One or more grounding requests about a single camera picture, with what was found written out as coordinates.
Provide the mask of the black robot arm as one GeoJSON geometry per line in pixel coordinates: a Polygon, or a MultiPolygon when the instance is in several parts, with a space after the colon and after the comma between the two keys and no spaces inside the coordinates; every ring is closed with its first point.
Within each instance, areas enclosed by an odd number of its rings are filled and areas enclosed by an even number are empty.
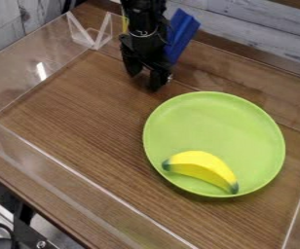
{"type": "Polygon", "coordinates": [[[148,68],[148,87],[157,91],[170,80],[173,68],[165,51],[169,44],[166,0],[121,1],[128,20],[126,33],[120,35],[125,70],[136,77],[148,68]]]}

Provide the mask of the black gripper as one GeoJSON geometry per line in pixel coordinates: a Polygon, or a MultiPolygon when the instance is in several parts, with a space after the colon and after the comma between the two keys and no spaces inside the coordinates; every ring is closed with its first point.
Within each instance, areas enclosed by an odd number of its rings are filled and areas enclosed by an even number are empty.
{"type": "Polygon", "coordinates": [[[137,37],[132,33],[120,35],[125,70],[134,77],[148,67],[150,71],[149,88],[157,91],[172,80],[173,64],[168,60],[165,46],[168,29],[156,31],[150,36],[137,37]]]}

